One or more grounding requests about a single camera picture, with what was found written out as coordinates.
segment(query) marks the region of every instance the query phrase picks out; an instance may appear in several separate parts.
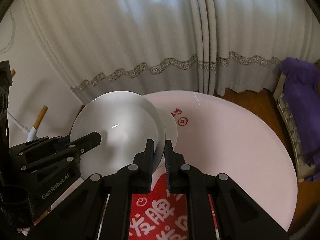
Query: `curtain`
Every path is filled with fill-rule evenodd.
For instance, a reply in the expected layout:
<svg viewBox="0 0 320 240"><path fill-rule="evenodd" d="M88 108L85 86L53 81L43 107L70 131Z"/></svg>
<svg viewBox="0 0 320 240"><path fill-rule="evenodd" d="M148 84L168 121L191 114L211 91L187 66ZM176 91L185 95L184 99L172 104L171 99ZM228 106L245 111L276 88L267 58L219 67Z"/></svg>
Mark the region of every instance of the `curtain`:
<svg viewBox="0 0 320 240"><path fill-rule="evenodd" d="M273 91L286 57L320 59L320 24L305 0L214 0L214 89Z"/></svg>
<svg viewBox="0 0 320 240"><path fill-rule="evenodd" d="M84 102L114 90L198 91L190 0L22 0L58 74Z"/></svg>
<svg viewBox="0 0 320 240"><path fill-rule="evenodd" d="M22 0L58 74L84 102L114 91L274 90L286 57L320 58L305 0Z"/></svg>

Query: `wall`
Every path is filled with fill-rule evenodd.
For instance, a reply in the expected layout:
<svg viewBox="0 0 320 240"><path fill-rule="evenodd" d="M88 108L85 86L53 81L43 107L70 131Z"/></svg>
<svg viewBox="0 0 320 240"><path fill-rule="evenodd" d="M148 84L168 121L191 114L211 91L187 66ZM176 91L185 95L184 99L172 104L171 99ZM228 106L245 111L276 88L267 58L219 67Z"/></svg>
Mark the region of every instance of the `wall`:
<svg viewBox="0 0 320 240"><path fill-rule="evenodd" d="M20 0L11 6L16 23L12 48L0 53L0 61L10 60L11 69L16 70L9 92L9 112L24 126L31 128L43 105L48 111L38 129L37 136L67 135L82 103L71 92L62 78L38 46L29 29ZM0 51L10 42L12 36L10 12L0 23ZM10 145L26 141L25 135L9 120Z"/></svg>

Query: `purple cloth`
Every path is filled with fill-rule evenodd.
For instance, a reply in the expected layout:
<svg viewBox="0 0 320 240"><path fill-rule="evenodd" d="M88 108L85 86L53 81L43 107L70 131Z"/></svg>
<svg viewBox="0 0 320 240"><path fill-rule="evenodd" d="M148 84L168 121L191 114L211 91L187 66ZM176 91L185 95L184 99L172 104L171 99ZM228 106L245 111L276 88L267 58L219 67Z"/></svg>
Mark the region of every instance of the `purple cloth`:
<svg viewBox="0 0 320 240"><path fill-rule="evenodd" d="M315 174L305 178L320 178L320 100L317 83L320 70L311 63L287 57L279 69L286 75L284 98L296 123L306 163L315 165Z"/></svg>

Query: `lace trim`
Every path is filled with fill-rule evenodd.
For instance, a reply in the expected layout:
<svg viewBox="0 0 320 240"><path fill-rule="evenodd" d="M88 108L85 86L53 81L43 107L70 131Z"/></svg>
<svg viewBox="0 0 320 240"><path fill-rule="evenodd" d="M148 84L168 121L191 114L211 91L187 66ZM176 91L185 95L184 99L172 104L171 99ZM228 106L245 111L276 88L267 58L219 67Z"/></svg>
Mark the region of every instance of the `lace trim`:
<svg viewBox="0 0 320 240"><path fill-rule="evenodd" d="M281 60L278 59L277 57L272 57L271 60L263 58L258 55L254 55L252 57L244 57L234 51L230 51L229 57L227 58L218 57L217 62L198 60L197 54L194 54L187 61L181 61L171 57L171 58L166 58L164 61L162 61L160 64L156 66L148 66L147 63L142 62L139 65L137 65L133 70L130 70L130 71L127 71L124 68L119 68L115 72L113 72L111 75L108 75L108 76L106 76L103 72L101 72L98 75L96 75L95 78L92 79L91 81L88 81L86 79L79 86L70 87L70 89L74 93L75 92L81 93L88 86L94 87L98 85L103 79L107 79L109 82L114 82L124 75L128 76L129 78L136 78L144 70L148 70L153 75L158 75L158 74L161 74L167 67L170 67L170 66L176 66L181 70L187 70L191 68L194 63L197 63L198 69L203 69L205 71L216 71L217 66L227 67L229 65L229 60L233 60L239 63L240 65L250 65L252 63L257 63L262 66L269 66L271 64L279 65L281 63Z"/></svg>
<svg viewBox="0 0 320 240"><path fill-rule="evenodd" d="M281 63L281 60L278 59L277 57L272 57L271 59L266 59L264 57L254 55L252 57L244 57L241 56L240 54L230 51L229 52L229 57L224 58L224 57L218 57L218 66L226 67L229 65L229 60L233 60L240 65L251 65L252 63L257 63L261 66L270 66L271 64L279 65Z"/></svg>
<svg viewBox="0 0 320 240"><path fill-rule="evenodd" d="M79 86L77 87L71 87L70 89L73 92L81 93L84 89L86 89L89 85L96 86L99 84L100 81L103 79L107 79L109 82L114 82L120 77L126 75L129 78L136 78L141 72L144 70L148 70L153 75L161 74L167 67L170 66L176 66L181 70L187 70L192 67L194 63L198 62L197 54L194 54L191 56L189 60L182 61L177 60L173 57L166 58L164 61L162 61L160 64L156 66L148 66L147 63L142 62L139 65L137 65L133 70L127 71L124 68L119 68L116 71L114 71L111 75L106 76L103 72L99 73L95 76L94 79L91 81L88 81L87 79L84 80Z"/></svg>

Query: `screw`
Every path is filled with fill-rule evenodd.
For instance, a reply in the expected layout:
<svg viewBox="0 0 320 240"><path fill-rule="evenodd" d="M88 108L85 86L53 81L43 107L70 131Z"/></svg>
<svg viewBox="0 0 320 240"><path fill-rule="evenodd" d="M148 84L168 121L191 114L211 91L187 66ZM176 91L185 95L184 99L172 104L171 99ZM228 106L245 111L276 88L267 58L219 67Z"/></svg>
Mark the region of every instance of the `screw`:
<svg viewBox="0 0 320 240"><path fill-rule="evenodd" d="M219 176L218 176L219 179L221 180L227 180L229 179L228 175L225 174L225 173L220 173Z"/></svg>
<svg viewBox="0 0 320 240"><path fill-rule="evenodd" d="M98 180L100 179L100 175L99 175L99 174L92 174L92 175L90 176L90 179L91 179L92 181L98 181Z"/></svg>
<svg viewBox="0 0 320 240"><path fill-rule="evenodd" d="M181 167L180 167L183 171L188 171L188 170L190 170L190 165L188 165L188 164L182 164L181 165Z"/></svg>
<svg viewBox="0 0 320 240"><path fill-rule="evenodd" d="M130 164L130 165L128 166L128 169L129 169L130 171L135 171L135 170L138 169L138 165L137 165L137 164Z"/></svg>

